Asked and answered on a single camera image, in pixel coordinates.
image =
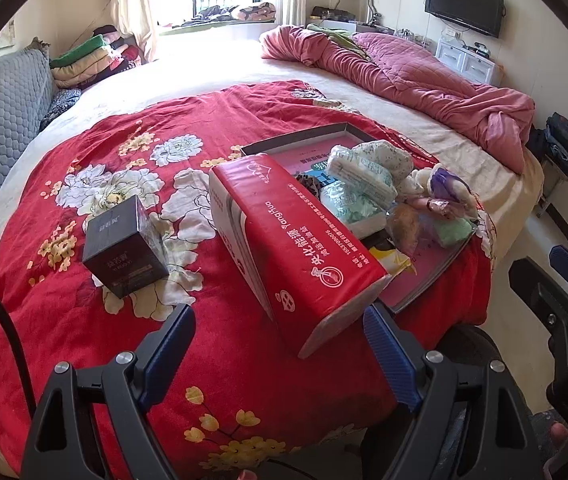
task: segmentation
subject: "red tissue box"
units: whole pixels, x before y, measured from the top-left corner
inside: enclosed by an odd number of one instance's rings
[[[391,280],[269,155],[214,167],[209,191],[215,227],[235,264],[302,359],[355,322]]]

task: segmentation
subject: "pink comforter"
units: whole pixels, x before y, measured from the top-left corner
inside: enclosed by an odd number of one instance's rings
[[[262,57],[301,61],[343,76],[373,94],[426,113],[515,173],[524,171],[532,98],[510,88],[471,83],[426,49],[401,38],[369,32],[353,39],[373,63],[320,32],[291,25],[262,35]]]

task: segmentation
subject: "white drawer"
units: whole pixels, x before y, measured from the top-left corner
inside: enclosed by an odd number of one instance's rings
[[[490,83],[494,64],[474,56],[465,56],[462,64],[462,75],[479,83]]]
[[[437,58],[450,68],[459,71],[462,69],[462,63],[465,57],[464,54],[465,52],[459,48],[442,44],[437,53]]]

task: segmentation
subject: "television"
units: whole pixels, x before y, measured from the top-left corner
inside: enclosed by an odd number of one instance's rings
[[[426,0],[426,12],[499,38],[504,0]]]

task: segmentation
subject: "green blanket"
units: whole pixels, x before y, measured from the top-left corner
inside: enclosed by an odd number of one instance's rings
[[[349,30],[343,30],[341,28],[323,28],[319,25],[315,25],[314,23],[310,23],[306,28],[313,32],[326,34],[331,41],[337,43],[340,47],[350,50],[350,52],[354,52],[362,59],[370,61],[368,54],[366,54],[365,51],[363,51],[353,40],[350,39],[355,35],[355,32],[350,32]]]
[[[60,68],[72,65],[75,61],[79,61],[82,57],[88,56],[93,50],[101,46],[106,46],[106,42],[101,34],[93,36],[90,40],[84,41],[80,46],[69,50],[63,56],[51,59],[48,63],[51,68]]]

